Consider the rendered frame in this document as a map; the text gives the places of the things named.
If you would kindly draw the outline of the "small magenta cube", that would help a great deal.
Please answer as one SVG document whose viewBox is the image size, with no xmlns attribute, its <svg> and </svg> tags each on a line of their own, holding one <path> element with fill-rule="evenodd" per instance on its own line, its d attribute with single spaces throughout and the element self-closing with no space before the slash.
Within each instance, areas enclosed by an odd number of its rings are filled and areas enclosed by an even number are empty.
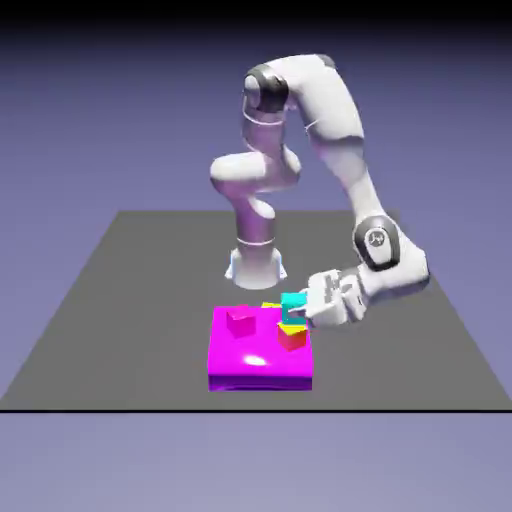
<svg viewBox="0 0 512 512">
<path fill-rule="evenodd" d="M 234 338 L 254 335 L 256 325 L 256 315 L 248 305 L 238 305 L 226 311 L 226 328 Z"/>
</svg>

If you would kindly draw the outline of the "small red cube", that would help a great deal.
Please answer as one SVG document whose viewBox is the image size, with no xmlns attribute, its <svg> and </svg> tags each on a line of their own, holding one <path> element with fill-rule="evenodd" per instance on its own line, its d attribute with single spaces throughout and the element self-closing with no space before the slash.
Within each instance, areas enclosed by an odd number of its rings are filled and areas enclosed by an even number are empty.
<svg viewBox="0 0 512 512">
<path fill-rule="evenodd" d="M 277 324 L 277 340 L 287 351 L 300 349 L 307 344 L 308 327 L 279 322 Z"/>
</svg>

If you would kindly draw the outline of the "large magenta box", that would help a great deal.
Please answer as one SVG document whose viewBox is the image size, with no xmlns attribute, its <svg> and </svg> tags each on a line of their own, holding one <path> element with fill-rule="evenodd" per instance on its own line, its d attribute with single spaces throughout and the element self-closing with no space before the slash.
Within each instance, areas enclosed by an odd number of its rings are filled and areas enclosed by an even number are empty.
<svg viewBox="0 0 512 512">
<path fill-rule="evenodd" d="M 234 338 L 226 328 L 226 311 L 213 310 L 207 358 L 208 390 L 309 391 L 314 359 L 308 328 L 307 344 L 287 351 L 277 340 L 281 309 L 253 307 L 257 325 L 252 336 Z"/>
</svg>

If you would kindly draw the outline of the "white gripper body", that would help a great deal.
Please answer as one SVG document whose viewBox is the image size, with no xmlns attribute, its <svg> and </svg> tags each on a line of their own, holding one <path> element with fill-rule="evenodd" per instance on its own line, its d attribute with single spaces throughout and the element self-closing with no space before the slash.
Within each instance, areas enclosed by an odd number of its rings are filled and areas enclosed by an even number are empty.
<svg viewBox="0 0 512 512">
<path fill-rule="evenodd" d="M 340 275 L 340 271 L 333 269 L 316 273 L 308 280 L 306 317 L 316 328 L 339 326 L 348 321 Z"/>
</svg>

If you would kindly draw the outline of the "small cyan cube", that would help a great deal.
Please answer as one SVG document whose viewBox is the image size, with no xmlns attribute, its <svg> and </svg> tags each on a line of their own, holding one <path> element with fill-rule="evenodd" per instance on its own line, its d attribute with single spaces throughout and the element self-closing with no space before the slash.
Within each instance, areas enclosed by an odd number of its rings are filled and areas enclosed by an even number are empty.
<svg viewBox="0 0 512 512">
<path fill-rule="evenodd" d="M 307 305 L 307 296 L 298 292 L 281 294 L 281 322 L 290 325 L 306 325 L 306 315 L 290 315 L 289 308 Z"/>
</svg>

